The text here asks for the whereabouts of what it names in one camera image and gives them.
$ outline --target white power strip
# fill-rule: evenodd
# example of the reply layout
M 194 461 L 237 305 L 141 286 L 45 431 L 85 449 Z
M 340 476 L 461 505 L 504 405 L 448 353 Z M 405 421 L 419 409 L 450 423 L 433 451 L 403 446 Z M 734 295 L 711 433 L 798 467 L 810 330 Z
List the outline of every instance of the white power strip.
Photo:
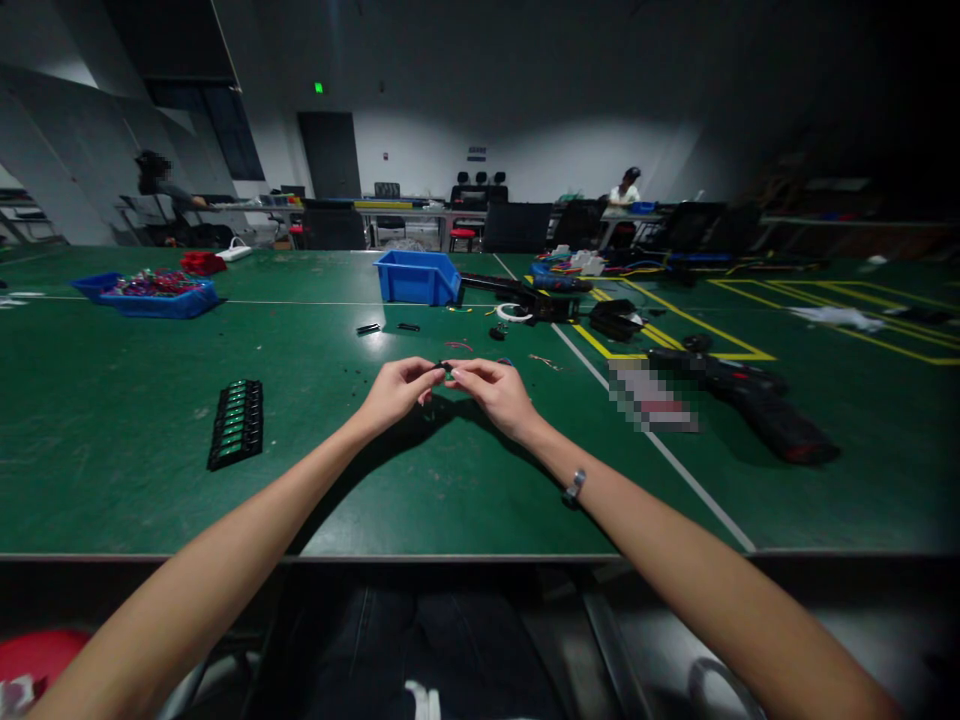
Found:
M 234 260 L 239 260 L 242 257 L 246 257 L 253 252 L 253 248 L 248 248 L 245 245 L 240 247 L 233 247 L 229 250 L 224 250 L 217 253 L 217 257 L 222 257 L 226 262 L 233 262 Z

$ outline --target pixelated blur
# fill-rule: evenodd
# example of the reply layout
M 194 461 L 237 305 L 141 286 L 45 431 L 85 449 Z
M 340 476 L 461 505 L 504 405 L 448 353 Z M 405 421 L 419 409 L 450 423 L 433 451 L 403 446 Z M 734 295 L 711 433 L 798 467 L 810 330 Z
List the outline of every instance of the pixelated blur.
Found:
M 694 383 L 654 369 L 646 359 L 611 360 L 608 372 L 610 399 L 638 432 L 699 431 L 691 401 L 679 397 Z

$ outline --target forearm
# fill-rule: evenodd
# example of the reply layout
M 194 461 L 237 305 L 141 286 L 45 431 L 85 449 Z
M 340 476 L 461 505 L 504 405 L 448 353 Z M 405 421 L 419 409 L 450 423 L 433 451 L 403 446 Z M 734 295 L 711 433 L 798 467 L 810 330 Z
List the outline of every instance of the forearm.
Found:
M 892 700 L 793 598 L 713 535 L 549 426 L 524 442 L 774 717 L 894 717 Z
M 369 440 L 348 422 L 164 563 L 100 628 L 31 718 L 141 717 L 159 707 L 230 627 Z

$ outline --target window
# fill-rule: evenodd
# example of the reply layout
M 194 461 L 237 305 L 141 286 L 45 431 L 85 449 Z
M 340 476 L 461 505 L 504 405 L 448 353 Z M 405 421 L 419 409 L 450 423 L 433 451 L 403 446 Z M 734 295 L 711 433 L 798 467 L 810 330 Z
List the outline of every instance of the window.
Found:
M 234 180 L 263 180 L 263 168 L 247 124 L 240 96 L 224 82 L 147 80 L 147 90 L 160 107 L 206 115 L 213 125 L 223 159 Z

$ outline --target jeans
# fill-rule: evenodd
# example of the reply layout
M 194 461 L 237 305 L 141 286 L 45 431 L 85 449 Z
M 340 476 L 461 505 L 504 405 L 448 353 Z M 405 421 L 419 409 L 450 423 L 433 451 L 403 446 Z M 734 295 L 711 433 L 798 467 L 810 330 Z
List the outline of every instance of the jeans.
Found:
M 328 577 L 306 588 L 286 663 L 289 717 L 412 719 L 407 680 L 440 693 L 445 719 L 563 717 L 503 595 L 410 584 Z

